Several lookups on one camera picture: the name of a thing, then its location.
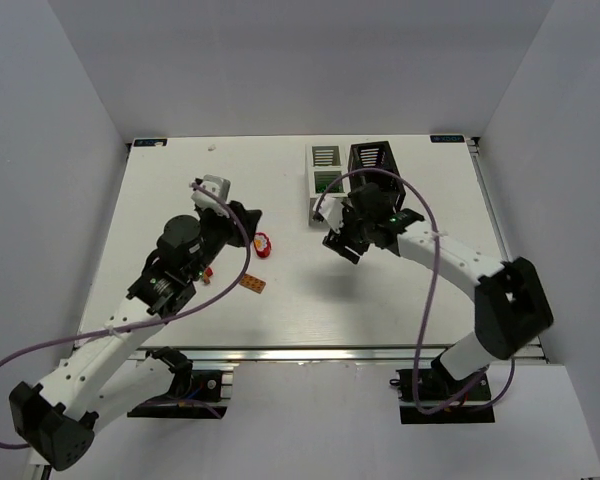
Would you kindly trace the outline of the small red lego piece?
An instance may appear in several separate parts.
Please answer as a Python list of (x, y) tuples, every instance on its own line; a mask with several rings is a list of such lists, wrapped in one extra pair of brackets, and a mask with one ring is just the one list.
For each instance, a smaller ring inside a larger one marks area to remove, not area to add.
[(208, 285), (211, 281), (211, 277), (213, 276), (213, 270), (210, 267), (207, 267), (202, 274), (202, 282), (205, 285)]

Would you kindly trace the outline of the red flower lego piece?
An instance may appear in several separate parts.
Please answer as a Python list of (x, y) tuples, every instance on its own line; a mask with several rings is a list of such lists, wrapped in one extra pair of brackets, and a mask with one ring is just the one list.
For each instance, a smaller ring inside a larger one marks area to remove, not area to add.
[(259, 258), (268, 258), (272, 252), (272, 242), (264, 232), (256, 232), (253, 238), (253, 246)]

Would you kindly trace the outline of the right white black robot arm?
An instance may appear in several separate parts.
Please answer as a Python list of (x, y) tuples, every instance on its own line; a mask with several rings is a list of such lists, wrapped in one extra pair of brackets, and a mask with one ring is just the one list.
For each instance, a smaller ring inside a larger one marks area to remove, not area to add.
[(425, 377), (455, 393), (496, 360), (509, 360), (554, 322), (535, 266), (518, 257), (504, 261), (435, 231), (423, 215), (397, 210), (379, 187), (367, 184), (347, 200), (326, 198), (315, 208), (329, 232), (323, 243), (352, 263), (370, 246), (429, 268), (474, 304), (473, 329), (438, 355)]

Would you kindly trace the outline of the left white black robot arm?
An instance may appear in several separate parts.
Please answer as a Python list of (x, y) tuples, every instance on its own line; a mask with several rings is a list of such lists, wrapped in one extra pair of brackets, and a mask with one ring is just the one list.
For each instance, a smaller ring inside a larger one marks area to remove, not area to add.
[(9, 395), (16, 433), (56, 471), (75, 465), (96, 434), (137, 405), (192, 387), (192, 363), (180, 351), (150, 352), (126, 381), (114, 374), (146, 340), (178, 317), (195, 284), (226, 246), (248, 248), (262, 217), (237, 202), (196, 202), (194, 215), (167, 221), (140, 276), (102, 329), (36, 384), (19, 383)]

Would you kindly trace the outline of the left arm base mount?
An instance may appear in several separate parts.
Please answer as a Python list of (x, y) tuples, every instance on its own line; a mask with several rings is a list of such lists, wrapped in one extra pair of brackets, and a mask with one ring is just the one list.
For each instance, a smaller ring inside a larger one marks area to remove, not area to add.
[(206, 368), (191, 371), (188, 380), (177, 380), (166, 394), (144, 401), (128, 418), (221, 420), (232, 397), (233, 371)]

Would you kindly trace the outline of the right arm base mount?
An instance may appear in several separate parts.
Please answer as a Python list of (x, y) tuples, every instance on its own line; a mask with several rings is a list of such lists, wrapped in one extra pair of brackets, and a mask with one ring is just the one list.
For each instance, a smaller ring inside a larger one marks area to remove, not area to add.
[[(422, 409), (434, 409), (453, 398), (469, 384), (469, 379), (447, 385), (430, 368), (418, 371), (417, 390)], [(430, 415), (421, 413), (414, 401), (411, 369), (397, 370), (389, 380), (389, 386), (398, 396), (400, 422), (402, 425), (464, 425), (493, 424), (495, 414), (492, 406), (483, 407), (491, 401), (491, 389), (485, 375), (470, 390), (458, 396), (444, 409)]]

